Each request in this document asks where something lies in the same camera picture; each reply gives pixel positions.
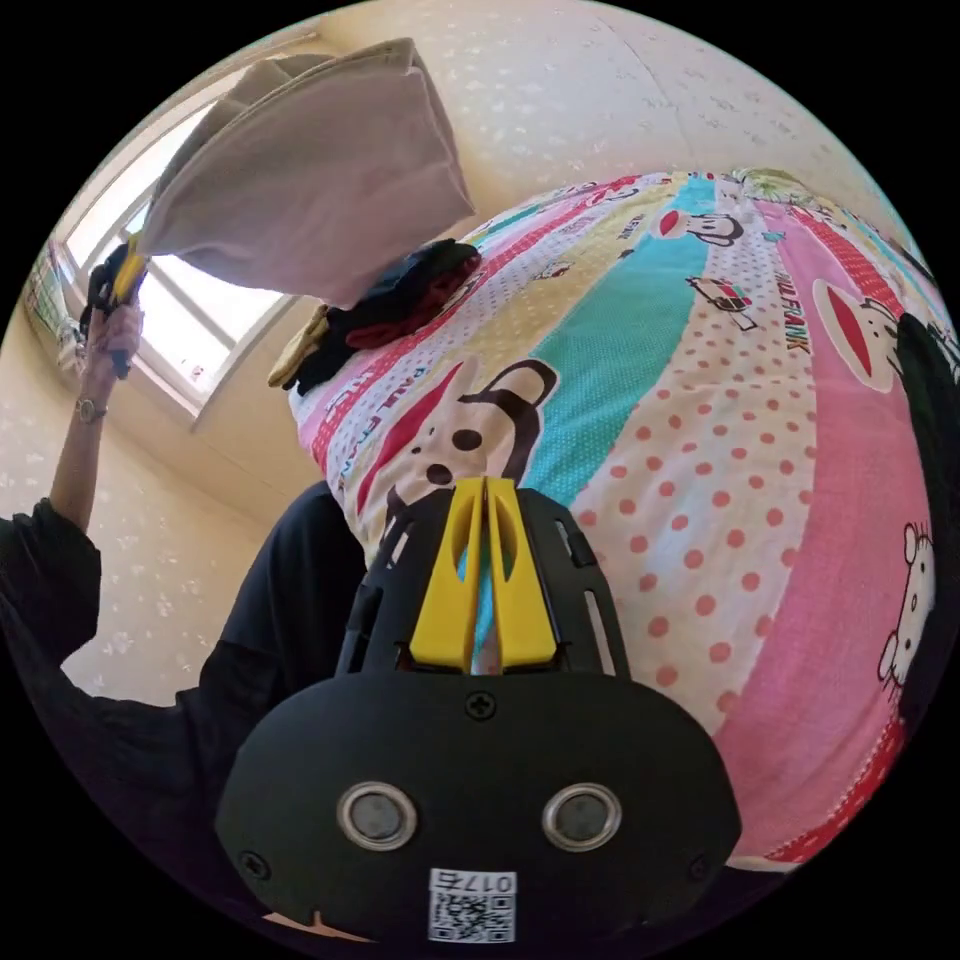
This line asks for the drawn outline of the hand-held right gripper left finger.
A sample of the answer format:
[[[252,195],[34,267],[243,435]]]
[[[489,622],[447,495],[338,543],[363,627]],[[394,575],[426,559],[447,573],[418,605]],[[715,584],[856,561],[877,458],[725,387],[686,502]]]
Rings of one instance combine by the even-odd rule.
[[[484,511],[485,480],[458,483],[410,642],[410,654],[419,666],[472,664]]]

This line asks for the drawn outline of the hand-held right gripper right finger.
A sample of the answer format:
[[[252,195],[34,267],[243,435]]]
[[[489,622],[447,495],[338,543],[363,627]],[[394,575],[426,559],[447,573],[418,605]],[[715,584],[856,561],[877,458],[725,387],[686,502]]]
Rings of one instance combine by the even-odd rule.
[[[489,478],[486,499],[499,669],[547,668],[557,644],[516,487]]]

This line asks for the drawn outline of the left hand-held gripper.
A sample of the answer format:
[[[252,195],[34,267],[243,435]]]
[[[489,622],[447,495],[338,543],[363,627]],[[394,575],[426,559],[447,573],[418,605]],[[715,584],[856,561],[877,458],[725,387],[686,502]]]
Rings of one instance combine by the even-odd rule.
[[[140,252],[140,240],[140,233],[129,235],[90,271],[86,303],[78,322],[85,353],[89,352],[94,314],[109,320],[118,309],[138,303],[149,264],[149,259]]]

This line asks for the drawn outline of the person's left hand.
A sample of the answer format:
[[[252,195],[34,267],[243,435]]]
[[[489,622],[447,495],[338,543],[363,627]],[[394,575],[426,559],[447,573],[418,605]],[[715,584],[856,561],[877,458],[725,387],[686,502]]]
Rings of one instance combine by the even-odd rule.
[[[130,373],[142,329],[143,312],[136,303],[119,305],[111,312],[91,310],[78,398],[83,418],[105,415],[114,387]]]

